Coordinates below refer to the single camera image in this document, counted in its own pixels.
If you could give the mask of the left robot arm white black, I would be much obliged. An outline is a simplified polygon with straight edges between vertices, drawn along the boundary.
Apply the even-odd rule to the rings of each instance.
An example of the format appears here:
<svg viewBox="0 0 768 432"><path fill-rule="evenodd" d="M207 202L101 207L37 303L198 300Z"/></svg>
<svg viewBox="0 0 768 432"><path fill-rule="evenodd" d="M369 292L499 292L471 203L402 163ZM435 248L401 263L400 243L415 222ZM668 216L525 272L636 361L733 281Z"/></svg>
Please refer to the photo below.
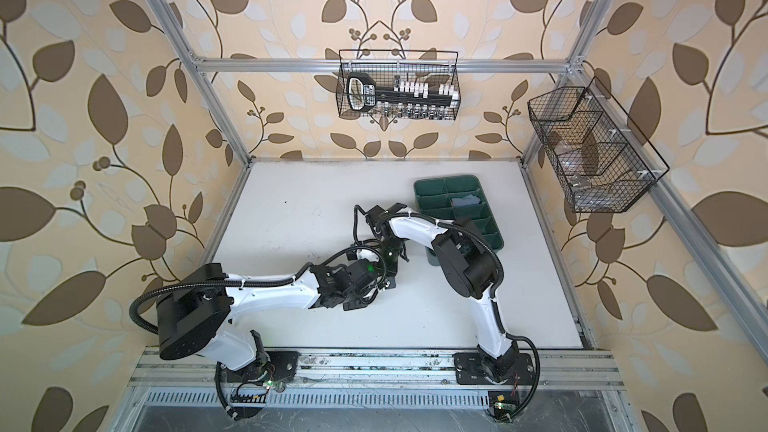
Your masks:
<svg viewBox="0 0 768 432"><path fill-rule="evenodd" d="M165 361L200 355L232 371L260 367L267 354L260 334L243 328L245 317L276 309L365 308L397 274L400 254L399 247L369 239L272 278L227 274L210 263L177 284L143 293L129 316L157 336Z"/></svg>

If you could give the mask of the blue grey sock green toe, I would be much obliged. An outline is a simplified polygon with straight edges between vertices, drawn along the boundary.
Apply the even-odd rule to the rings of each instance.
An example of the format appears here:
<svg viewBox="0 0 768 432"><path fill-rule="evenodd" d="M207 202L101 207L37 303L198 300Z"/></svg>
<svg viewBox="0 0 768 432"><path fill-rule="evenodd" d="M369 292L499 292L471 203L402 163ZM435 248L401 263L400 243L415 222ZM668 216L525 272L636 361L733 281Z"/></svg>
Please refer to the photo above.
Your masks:
<svg viewBox="0 0 768 432"><path fill-rule="evenodd" d="M452 197L450 199L451 206L455 208L470 207L476 205L482 205L485 203L485 199L482 195L467 194L464 196Z"/></svg>

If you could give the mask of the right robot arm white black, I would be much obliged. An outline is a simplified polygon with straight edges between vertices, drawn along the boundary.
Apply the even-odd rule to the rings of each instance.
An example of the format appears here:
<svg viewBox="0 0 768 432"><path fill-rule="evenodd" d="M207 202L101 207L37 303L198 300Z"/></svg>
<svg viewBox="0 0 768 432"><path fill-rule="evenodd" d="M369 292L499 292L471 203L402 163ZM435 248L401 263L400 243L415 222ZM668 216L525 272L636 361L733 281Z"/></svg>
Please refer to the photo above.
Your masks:
<svg viewBox="0 0 768 432"><path fill-rule="evenodd" d="M405 257L405 243L415 242L437 257L448 285L470 302L478 364L472 371L495 384L518 382L536 387L540 356L533 341L509 333L503 323L497 291L504 279L501 260L471 219L440 219L397 203L389 209L359 207L383 256Z"/></svg>

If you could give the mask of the green divided plastic tray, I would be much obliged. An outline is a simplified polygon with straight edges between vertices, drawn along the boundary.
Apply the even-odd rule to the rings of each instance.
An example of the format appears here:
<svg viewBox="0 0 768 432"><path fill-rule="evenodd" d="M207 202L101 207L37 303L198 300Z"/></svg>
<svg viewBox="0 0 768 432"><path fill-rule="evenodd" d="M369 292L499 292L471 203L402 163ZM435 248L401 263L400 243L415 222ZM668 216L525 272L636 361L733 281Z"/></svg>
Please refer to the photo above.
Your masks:
<svg viewBox="0 0 768 432"><path fill-rule="evenodd" d="M490 204L475 175L454 175L417 180L413 185L417 210L438 219L471 218L495 250L504 247Z"/></svg>

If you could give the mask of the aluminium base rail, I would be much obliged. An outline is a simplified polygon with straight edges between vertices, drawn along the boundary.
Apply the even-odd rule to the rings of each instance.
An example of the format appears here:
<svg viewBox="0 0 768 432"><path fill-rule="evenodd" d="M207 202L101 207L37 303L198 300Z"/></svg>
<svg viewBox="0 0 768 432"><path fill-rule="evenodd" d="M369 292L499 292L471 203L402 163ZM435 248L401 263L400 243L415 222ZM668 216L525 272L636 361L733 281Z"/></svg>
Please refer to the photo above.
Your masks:
<svg viewBox="0 0 768 432"><path fill-rule="evenodd" d="M530 388L615 397L626 387L609 352L544 350L534 367L501 384L480 375L463 349L309 348L270 353L273 366L248 383L229 373L214 380L212 362L193 356L165 362L148 349L128 386L149 405L212 406L217 396L236 407L483 410L500 398L518 401Z"/></svg>

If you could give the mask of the black tool in basket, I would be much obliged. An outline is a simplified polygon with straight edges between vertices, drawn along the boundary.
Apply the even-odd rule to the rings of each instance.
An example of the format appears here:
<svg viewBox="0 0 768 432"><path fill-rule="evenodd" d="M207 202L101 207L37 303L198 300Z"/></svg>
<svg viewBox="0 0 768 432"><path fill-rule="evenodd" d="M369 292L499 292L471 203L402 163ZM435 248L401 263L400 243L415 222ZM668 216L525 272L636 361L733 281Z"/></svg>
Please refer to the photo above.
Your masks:
<svg viewBox="0 0 768 432"><path fill-rule="evenodd" d="M459 90L453 84L408 81L400 76L374 80L363 72L350 73L343 81L342 97L348 107L356 112L396 110L427 111L458 109L461 103Z"/></svg>

